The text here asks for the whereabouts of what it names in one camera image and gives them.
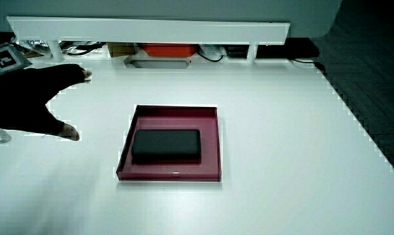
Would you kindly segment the person's left hand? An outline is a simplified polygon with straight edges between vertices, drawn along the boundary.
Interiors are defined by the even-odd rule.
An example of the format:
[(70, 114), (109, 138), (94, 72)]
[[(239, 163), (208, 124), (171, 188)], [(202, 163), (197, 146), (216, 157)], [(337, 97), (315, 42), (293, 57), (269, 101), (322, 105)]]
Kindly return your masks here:
[(46, 103), (69, 86), (90, 82), (92, 72), (77, 64), (30, 64), (11, 44), (0, 44), (0, 129), (78, 141), (78, 131), (54, 117)]

